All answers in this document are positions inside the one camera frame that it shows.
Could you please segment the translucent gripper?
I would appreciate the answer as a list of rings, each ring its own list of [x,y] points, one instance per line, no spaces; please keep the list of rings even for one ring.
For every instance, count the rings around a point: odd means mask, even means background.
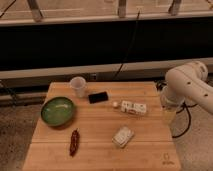
[[[162,107],[166,109],[163,112],[163,121],[169,125],[176,115],[173,110],[176,110],[183,103],[183,97],[170,89],[163,89],[160,93],[160,101]]]

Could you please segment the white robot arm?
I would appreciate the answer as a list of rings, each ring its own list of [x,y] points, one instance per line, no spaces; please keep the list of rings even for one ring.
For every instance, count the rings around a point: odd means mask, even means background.
[[[186,99],[194,101],[213,115],[213,87],[206,83],[208,69],[200,61],[174,67],[165,74],[166,85],[160,92],[163,122],[170,124]]]

